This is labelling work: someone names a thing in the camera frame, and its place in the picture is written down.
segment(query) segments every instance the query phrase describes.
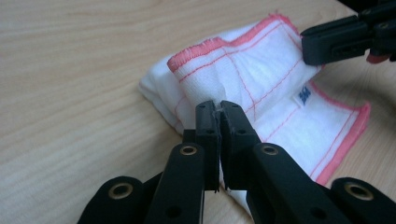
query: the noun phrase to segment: wood grain surface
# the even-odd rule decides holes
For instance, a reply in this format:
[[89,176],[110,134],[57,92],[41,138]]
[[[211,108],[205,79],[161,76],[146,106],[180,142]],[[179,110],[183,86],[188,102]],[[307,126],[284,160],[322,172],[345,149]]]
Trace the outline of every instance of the wood grain surface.
[[[0,0],[0,223],[76,223],[108,179],[158,174],[180,136],[138,92],[140,78],[167,54],[276,12],[300,32],[353,13],[334,0]],[[360,57],[316,77],[338,100],[372,104],[333,178],[361,178],[393,200],[395,68]],[[252,220],[207,192],[204,223]]]

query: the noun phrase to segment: red stitching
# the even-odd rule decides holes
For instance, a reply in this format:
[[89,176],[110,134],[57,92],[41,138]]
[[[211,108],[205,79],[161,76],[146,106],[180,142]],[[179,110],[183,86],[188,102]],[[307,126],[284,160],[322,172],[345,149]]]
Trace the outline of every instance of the red stitching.
[[282,79],[280,79],[280,81],[278,82],[278,83],[276,83],[276,85],[271,89],[271,90],[269,90],[267,93],[265,93],[264,94],[264,96],[262,97],[262,98],[260,98],[260,100],[259,101],[257,101],[254,105],[252,105],[251,107],[249,107],[246,111],[245,111],[245,113],[247,113],[251,108],[253,108],[253,107],[255,107],[257,104],[259,104],[263,99],[265,99],[271,92],[273,92],[274,91],[274,89],[276,89],[278,86],[280,86],[280,84],[282,84],[282,82],[291,74],[291,72],[294,70],[294,68],[297,66],[297,64],[299,63],[299,62],[301,62],[302,61],[302,59],[303,58],[300,58],[299,60],[297,60],[297,62],[294,64],[294,66],[288,71],[288,73],[285,75],[285,76],[283,76],[282,77]]
[[[248,90],[245,80],[241,77],[241,73],[239,72],[239,69],[235,64],[235,61],[233,60],[233,58],[230,55],[227,55],[227,58],[230,59],[231,63],[233,64],[233,67],[235,67],[236,74],[238,74],[239,78],[242,81],[242,84],[244,85],[245,90],[247,91],[248,96],[250,97],[251,102],[254,104],[253,96],[251,95],[251,92]],[[253,110],[253,115],[254,115],[254,120],[256,120],[256,108],[254,108],[254,110]]]
[[213,64],[213,63],[215,63],[216,61],[218,61],[219,59],[221,59],[221,58],[223,58],[223,57],[225,57],[225,56],[228,56],[228,55],[231,55],[231,54],[235,54],[235,53],[242,52],[242,51],[245,51],[245,50],[248,50],[248,49],[253,48],[253,47],[256,46],[259,42],[261,42],[265,37],[267,37],[269,34],[271,34],[271,33],[272,33],[278,26],[280,26],[280,25],[285,25],[285,23],[284,23],[284,22],[280,22],[278,25],[276,25],[276,26],[273,27],[270,31],[268,31],[268,33],[266,33],[264,36],[262,36],[259,40],[257,40],[256,42],[254,42],[251,46],[249,46],[249,47],[247,47],[247,48],[245,48],[245,49],[239,49],[239,50],[236,50],[236,51],[233,51],[233,52],[227,52],[227,53],[225,53],[224,55],[221,55],[221,56],[219,56],[217,59],[213,60],[211,63],[207,63],[207,64],[204,64],[204,65],[201,65],[201,66],[195,68],[193,71],[191,71],[191,72],[188,73],[186,76],[184,76],[183,78],[181,78],[178,82],[181,83],[182,81],[184,81],[184,79],[186,79],[187,77],[191,76],[192,74],[194,74],[194,73],[197,72],[198,70],[200,70],[200,69],[202,69],[202,68],[204,68],[204,67],[207,67],[207,66],[209,66],[209,65],[211,65],[211,64]]
[[270,135],[268,135],[268,137],[267,137],[266,139],[264,139],[263,142],[267,142],[268,139],[270,139],[275,133],[277,133],[277,131],[279,131],[279,129],[282,128],[283,125],[285,125],[285,123],[289,121],[289,119],[291,118],[291,116],[292,116],[298,109],[300,109],[300,107],[297,107],[297,108],[295,108],[293,111],[291,111],[291,113],[288,115],[288,117],[287,117],[285,120],[283,120],[283,122],[282,122],[279,126],[277,126],[276,129],[275,129],[273,132],[271,132]]
[[297,35],[299,34],[297,31],[297,28],[291,23],[289,18],[284,17],[279,14],[275,14],[275,15],[270,14],[269,18],[258,22],[255,26],[253,26],[246,33],[244,33],[243,35],[240,35],[239,37],[237,37],[235,40],[233,40],[231,42],[225,41],[218,36],[213,39],[207,39],[203,43],[209,41],[208,48],[204,47],[204,50],[202,50],[203,43],[201,43],[199,45],[194,45],[194,46],[184,49],[181,52],[174,55],[168,61],[167,64],[168,64],[169,68],[171,69],[171,71],[175,72],[179,67],[183,66],[185,63],[189,62],[190,60],[192,60],[196,57],[199,57],[199,56],[206,55],[206,54],[210,53],[211,51],[220,48],[223,45],[236,47],[236,46],[245,44],[248,41],[250,41],[252,38],[254,38],[259,32],[261,32],[263,29],[265,29],[268,25],[270,25],[274,21],[285,22],[289,26],[289,28],[292,29],[292,31],[294,31],[295,34],[297,34]]
[[333,147],[334,144],[335,144],[335,141],[338,139],[338,137],[340,136],[341,132],[342,132],[342,131],[345,129],[345,127],[347,126],[347,122],[350,120],[350,118],[352,118],[352,114],[353,114],[354,112],[355,112],[355,111],[352,111],[352,112],[349,114],[349,117],[347,118],[346,122],[344,123],[343,128],[340,130],[340,132],[337,134],[337,136],[335,136],[334,140],[332,141],[332,145],[329,147],[329,149],[327,150],[326,154],[322,157],[322,159],[319,161],[319,163],[315,166],[315,169],[314,169],[314,170],[311,172],[311,174],[309,175],[310,177],[312,177],[312,175],[314,174],[314,172],[315,172],[315,171],[319,168],[319,166],[323,163],[324,159],[329,155],[329,153],[330,153],[332,147]]

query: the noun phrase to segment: red trim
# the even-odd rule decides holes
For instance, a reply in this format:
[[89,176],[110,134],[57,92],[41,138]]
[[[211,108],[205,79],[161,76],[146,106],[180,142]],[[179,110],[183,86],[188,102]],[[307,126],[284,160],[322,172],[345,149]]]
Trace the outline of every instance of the red trim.
[[268,18],[260,21],[245,34],[240,35],[235,40],[229,42],[225,41],[220,37],[214,37],[207,39],[201,44],[194,45],[187,49],[183,49],[181,52],[177,53],[171,59],[169,59],[167,65],[172,72],[175,72],[179,67],[187,63],[188,61],[206,55],[211,51],[221,48],[221,47],[237,47],[243,45],[255,37],[261,30],[266,28],[273,21],[283,21],[286,23],[297,35],[297,28],[291,23],[289,18],[284,17],[280,14],[270,15]]
[[335,169],[337,169],[337,167],[339,166],[345,155],[348,153],[350,148],[356,143],[358,138],[364,132],[367,121],[370,117],[371,106],[369,103],[364,104],[362,107],[352,107],[349,105],[341,104],[340,102],[337,102],[334,99],[330,98],[328,95],[326,95],[322,90],[318,88],[318,86],[313,81],[310,81],[309,84],[320,97],[322,97],[325,101],[329,102],[330,104],[345,109],[358,111],[359,113],[359,115],[356,117],[355,122],[353,123],[349,132],[344,138],[343,142],[336,149],[336,152],[332,157],[332,160],[329,161],[329,163],[326,165],[326,167],[322,170],[322,172],[316,179],[316,181],[320,185],[325,185],[329,181],[330,177],[334,173]]
[[337,169],[345,155],[353,147],[358,138],[364,132],[368,118],[370,116],[370,110],[371,106],[369,103],[366,103],[360,108],[359,115],[353,123],[351,129],[349,130],[349,133],[344,138],[344,141],[341,143],[340,147],[337,148],[337,151],[335,152],[332,160],[329,162],[329,164],[327,164],[327,166],[318,176],[316,181],[320,185],[325,185],[329,181],[335,169]]

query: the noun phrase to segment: black plastic part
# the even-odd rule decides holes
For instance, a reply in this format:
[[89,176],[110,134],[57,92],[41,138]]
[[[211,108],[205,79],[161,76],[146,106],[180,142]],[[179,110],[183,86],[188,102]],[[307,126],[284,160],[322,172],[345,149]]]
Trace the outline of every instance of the black plastic part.
[[367,24],[356,16],[312,27],[301,35],[303,58],[311,65],[364,55],[373,44]]
[[219,112],[212,101],[195,108],[195,143],[205,149],[205,190],[219,191],[221,134]]
[[396,203],[362,180],[336,179],[332,182],[331,194],[335,204],[353,223],[396,223]]
[[282,147],[258,144],[249,161],[277,223],[350,223]]
[[248,153],[260,138],[251,127],[241,106],[221,102],[221,167],[225,188],[247,189],[249,181]]
[[116,177],[99,188],[85,207],[78,224],[142,223],[145,203],[144,187],[139,180],[127,176]]
[[363,10],[358,16],[327,22],[301,33],[306,64],[320,65],[364,55],[395,52],[396,1]]
[[247,205],[255,224],[276,223],[274,207],[260,188],[247,190]]
[[375,7],[379,4],[380,0],[338,0],[347,7],[360,12],[369,7]]
[[173,148],[145,223],[202,223],[204,149],[193,143]]

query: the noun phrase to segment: white towel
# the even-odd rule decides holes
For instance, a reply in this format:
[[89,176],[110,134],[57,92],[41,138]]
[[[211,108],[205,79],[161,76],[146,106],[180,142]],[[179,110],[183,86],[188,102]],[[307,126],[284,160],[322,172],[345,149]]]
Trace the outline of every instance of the white towel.
[[[195,128],[201,102],[241,105],[263,142],[285,148],[326,184],[364,131],[370,105],[350,107],[326,96],[309,81],[319,70],[304,63],[297,29],[276,14],[165,57],[139,90],[179,133]],[[244,191],[231,194],[248,210]]]

